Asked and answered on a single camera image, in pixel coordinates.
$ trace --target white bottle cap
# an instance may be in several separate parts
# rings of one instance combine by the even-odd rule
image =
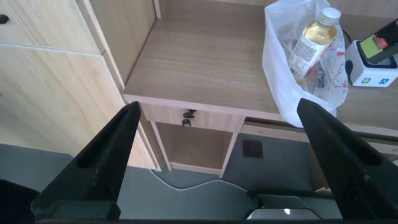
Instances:
[[[334,26],[341,17],[341,12],[333,7],[326,7],[322,9],[322,13],[318,19],[320,23],[325,26]]]

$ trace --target shelf compartment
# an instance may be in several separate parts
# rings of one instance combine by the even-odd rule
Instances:
[[[221,174],[232,133],[165,123],[156,126],[171,167]]]

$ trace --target cabinet door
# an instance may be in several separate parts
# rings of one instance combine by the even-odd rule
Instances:
[[[0,52],[0,104],[57,146],[43,150],[77,155],[125,105],[103,56],[4,44]],[[131,157],[131,166],[155,167],[138,134]]]
[[[0,42],[100,54],[74,0],[0,0]]]

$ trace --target bottle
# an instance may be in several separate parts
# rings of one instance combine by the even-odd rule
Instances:
[[[335,38],[341,12],[332,7],[322,9],[317,21],[310,23],[303,31],[292,55],[289,58],[289,69],[296,82],[300,83],[308,71],[320,60],[323,52]]]

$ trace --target white device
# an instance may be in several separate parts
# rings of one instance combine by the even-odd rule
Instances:
[[[353,69],[349,74],[353,86],[387,87],[398,77],[397,61],[394,57],[378,64],[364,63],[355,40],[346,50],[346,61],[352,61]]]

